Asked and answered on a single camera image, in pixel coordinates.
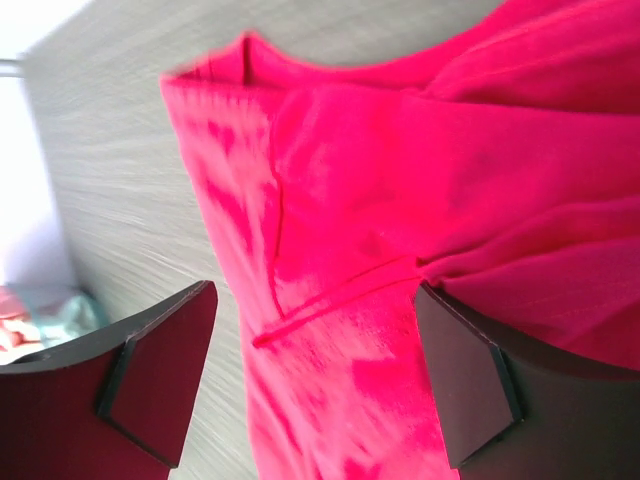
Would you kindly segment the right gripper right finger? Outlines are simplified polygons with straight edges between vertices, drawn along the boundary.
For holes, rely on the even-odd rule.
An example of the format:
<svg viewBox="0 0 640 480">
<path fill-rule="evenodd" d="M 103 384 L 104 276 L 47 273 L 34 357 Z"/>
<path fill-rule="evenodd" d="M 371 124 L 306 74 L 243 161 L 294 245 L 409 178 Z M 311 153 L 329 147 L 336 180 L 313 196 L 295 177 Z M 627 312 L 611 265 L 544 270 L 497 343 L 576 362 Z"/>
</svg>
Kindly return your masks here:
<svg viewBox="0 0 640 480">
<path fill-rule="evenodd" d="M 415 308 L 461 478 L 638 478 L 637 371 L 555 348 L 427 284 Z"/>
</svg>

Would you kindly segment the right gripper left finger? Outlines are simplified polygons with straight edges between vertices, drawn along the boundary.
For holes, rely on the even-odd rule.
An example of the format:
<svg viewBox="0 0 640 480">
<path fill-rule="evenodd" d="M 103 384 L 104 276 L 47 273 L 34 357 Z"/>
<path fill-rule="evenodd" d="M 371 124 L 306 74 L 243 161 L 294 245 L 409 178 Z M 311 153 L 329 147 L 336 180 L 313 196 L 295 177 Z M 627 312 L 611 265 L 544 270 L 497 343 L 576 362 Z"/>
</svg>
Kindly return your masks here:
<svg viewBox="0 0 640 480">
<path fill-rule="evenodd" d="M 4 479 L 166 479 L 181 459 L 218 296 L 198 281 L 1 369 Z"/>
</svg>

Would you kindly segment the light pink t-shirt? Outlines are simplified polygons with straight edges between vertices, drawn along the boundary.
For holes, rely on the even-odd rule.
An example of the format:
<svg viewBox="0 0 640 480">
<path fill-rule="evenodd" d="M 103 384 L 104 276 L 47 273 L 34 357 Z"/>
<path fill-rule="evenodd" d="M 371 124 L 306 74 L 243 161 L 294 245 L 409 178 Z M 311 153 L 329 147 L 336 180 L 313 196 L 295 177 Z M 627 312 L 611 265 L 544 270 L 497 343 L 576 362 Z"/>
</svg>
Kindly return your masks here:
<svg viewBox="0 0 640 480">
<path fill-rule="evenodd" d="M 14 361 L 44 349 L 38 328 L 26 306 L 7 287 L 0 293 L 1 364 Z"/>
</svg>

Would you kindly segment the magenta red t-shirt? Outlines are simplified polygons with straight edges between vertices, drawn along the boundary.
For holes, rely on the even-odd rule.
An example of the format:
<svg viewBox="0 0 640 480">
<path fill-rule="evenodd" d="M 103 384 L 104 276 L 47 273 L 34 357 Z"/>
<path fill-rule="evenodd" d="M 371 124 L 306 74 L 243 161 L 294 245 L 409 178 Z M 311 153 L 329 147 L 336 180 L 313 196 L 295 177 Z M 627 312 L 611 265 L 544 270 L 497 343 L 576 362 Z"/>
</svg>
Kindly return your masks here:
<svg viewBox="0 0 640 480">
<path fill-rule="evenodd" d="M 639 5 L 508 1 L 357 69 L 248 33 L 160 83 L 263 479 L 452 479 L 413 298 L 639 365 Z"/>
</svg>

